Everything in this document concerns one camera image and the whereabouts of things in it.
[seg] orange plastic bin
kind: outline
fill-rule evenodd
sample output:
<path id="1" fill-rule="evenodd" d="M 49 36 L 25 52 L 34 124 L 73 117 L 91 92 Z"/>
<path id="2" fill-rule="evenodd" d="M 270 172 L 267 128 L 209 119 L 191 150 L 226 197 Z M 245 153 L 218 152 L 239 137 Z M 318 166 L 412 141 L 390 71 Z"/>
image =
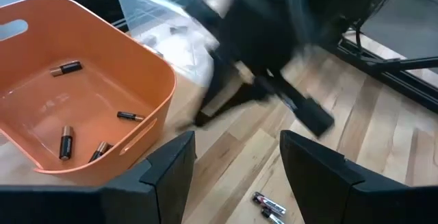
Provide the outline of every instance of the orange plastic bin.
<path id="1" fill-rule="evenodd" d="M 128 169 L 159 137 L 175 90 L 162 59 L 70 0 L 24 0 L 0 8 L 0 25 L 27 30 L 0 41 L 0 132 L 35 171 L 96 185 Z M 79 60 L 83 69 L 49 69 Z M 145 116 L 141 123 L 117 111 Z M 59 156 L 62 127 L 73 127 L 72 157 Z M 114 145 L 88 163 L 101 141 Z"/>

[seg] bin handle hole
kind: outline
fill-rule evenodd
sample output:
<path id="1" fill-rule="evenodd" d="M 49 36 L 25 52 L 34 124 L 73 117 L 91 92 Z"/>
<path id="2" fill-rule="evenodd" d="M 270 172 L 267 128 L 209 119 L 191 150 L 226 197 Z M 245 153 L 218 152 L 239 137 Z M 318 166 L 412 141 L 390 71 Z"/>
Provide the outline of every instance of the bin handle hole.
<path id="1" fill-rule="evenodd" d="M 16 19 L 0 25 L 0 42 L 27 31 L 29 25 L 23 19 Z"/>
<path id="2" fill-rule="evenodd" d="M 142 139 L 144 135 L 146 135 L 152 129 L 152 127 L 155 125 L 156 122 L 157 122 L 157 118 L 153 119 L 153 121 L 151 121 L 144 128 L 143 131 L 139 132 L 130 142 L 128 142 L 127 145 L 123 147 L 123 149 L 120 151 L 120 155 L 126 153 L 130 148 L 132 148 L 132 146 L 134 146 L 140 139 Z"/>

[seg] clear plastic container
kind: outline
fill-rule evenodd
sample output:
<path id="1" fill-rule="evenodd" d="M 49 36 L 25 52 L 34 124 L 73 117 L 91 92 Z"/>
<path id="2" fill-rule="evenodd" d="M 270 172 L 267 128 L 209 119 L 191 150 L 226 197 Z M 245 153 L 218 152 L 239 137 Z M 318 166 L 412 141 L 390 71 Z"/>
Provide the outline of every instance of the clear plastic container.
<path id="1" fill-rule="evenodd" d="M 119 1 L 132 38 L 158 51 L 182 75 L 206 83 L 211 65 L 206 46 L 216 40 L 184 11 L 190 0 Z"/>

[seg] wooden floor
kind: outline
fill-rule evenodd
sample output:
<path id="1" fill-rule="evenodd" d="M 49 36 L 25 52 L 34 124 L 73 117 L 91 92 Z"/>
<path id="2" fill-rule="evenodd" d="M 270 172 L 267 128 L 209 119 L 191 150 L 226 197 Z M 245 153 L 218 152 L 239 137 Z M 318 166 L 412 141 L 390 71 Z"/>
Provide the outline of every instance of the wooden floor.
<path id="1" fill-rule="evenodd" d="M 318 49 L 295 59 L 285 76 L 335 117 L 319 140 L 348 159 L 410 186 L 438 184 L 438 118 L 375 79 Z M 176 134 L 201 88 L 179 76 L 166 129 L 153 151 Z M 287 208 L 285 223 L 302 223 L 279 153 L 279 132 L 312 135 L 278 100 L 252 104 L 196 132 L 198 160 L 184 223 L 267 223 L 251 203 L 255 191 Z M 0 145 L 0 183 L 71 184 L 39 175 L 11 142 Z"/>

